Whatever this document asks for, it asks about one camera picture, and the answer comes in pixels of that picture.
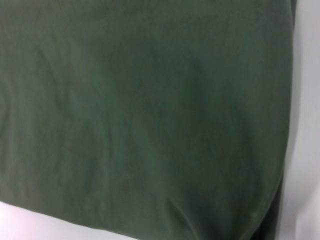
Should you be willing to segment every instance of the green fabric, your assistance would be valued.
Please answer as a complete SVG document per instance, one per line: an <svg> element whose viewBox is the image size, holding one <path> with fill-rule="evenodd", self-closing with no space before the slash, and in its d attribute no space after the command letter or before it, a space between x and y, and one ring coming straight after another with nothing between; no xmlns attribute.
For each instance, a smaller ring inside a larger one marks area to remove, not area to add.
<svg viewBox="0 0 320 240"><path fill-rule="evenodd" d="M0 0L0 201L139 240L273 239L291 2Z"/></svg>

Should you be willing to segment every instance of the white background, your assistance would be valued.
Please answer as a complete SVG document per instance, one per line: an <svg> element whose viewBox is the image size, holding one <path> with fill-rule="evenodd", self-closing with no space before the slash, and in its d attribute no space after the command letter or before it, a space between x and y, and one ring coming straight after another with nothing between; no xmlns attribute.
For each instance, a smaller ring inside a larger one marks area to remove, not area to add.
<svg viewBox="0 0 320 240"><path fill-rule="evenodd" d="M277 240L320 240L320 0L298 0ZM1 240L128 240L0 203Z"/></svg>

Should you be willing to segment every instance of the dark green cloth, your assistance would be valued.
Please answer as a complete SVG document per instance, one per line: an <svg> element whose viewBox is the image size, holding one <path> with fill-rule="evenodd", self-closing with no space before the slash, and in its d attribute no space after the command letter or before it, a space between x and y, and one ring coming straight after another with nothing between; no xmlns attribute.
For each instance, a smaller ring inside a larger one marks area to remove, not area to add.
<svg viewBox="0 0 320 240"><path fill-rule="evenodd" d="M139 240L273 239L291 4L0 0L0 201Z"/></svg>

